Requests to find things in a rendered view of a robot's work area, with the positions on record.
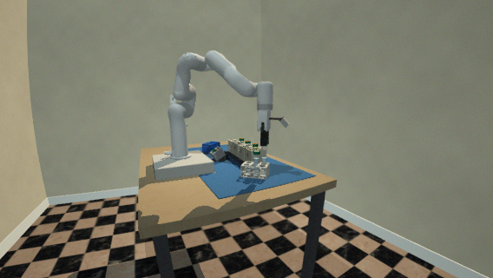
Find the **blue flat mat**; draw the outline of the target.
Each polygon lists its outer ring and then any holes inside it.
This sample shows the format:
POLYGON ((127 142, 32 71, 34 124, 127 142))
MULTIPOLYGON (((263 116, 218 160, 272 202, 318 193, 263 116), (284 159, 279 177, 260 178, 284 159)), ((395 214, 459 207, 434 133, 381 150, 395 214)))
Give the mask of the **blue flat mat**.
POLYGON ((316 176, 267 157, 266 162, 270 162, 270 174, 266 180, 240 177, 241 164, 230 156, 228 158, 230 159, 214 162, 216 173, 199 175, 219 199, 269 189, 316 176))

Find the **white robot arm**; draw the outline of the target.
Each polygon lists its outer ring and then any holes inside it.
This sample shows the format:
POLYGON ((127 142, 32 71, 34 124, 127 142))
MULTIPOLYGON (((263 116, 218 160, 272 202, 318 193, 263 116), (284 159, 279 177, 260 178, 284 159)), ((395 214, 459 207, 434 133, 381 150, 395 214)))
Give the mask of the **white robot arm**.
POLYGON ((191 157, 191 154, 188 153, 187 125, 184 119, 194 113, 196 100, 196 89, 190 85, 190 70, 214 70, 240 95, 257 96, 257 109, 273 109, 273 105, 270 104, 273 103, 272 83, 253 84, 249 82, 232 63, 217 51, 208 51, 205 58, 195 53, 186 53, 178 60, 174 80, 173 96, 181 103, 173 103, 168 107, 172 152, 171 150, 165 151, 164 155, 171 155, 171 159, 181 160, 191 157))

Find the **blue tube rack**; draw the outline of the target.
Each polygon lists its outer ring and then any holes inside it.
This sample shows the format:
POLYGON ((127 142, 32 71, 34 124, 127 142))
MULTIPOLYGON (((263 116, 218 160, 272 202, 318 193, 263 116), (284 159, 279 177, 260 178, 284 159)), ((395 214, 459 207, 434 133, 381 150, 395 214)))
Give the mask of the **blue tube rack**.
POLYGON ((220 142, 206 142, 207 144, 202 143, 202 151, 203 152, 210 152, 216 147, 220 147, 220 142))

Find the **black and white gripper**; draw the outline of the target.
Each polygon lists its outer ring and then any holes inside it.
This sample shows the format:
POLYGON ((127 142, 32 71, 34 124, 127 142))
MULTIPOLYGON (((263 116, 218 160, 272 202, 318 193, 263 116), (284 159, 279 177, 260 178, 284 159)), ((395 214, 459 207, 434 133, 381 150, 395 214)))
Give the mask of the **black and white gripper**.
POLYGON ((269 144, 269 129, 271 128, 271 111, 272 109, 257 109, 258 113, 258 127, 260 131, 260 146, 267 146, 269 144), (268 143, 267 143, 268 140, 268 143))

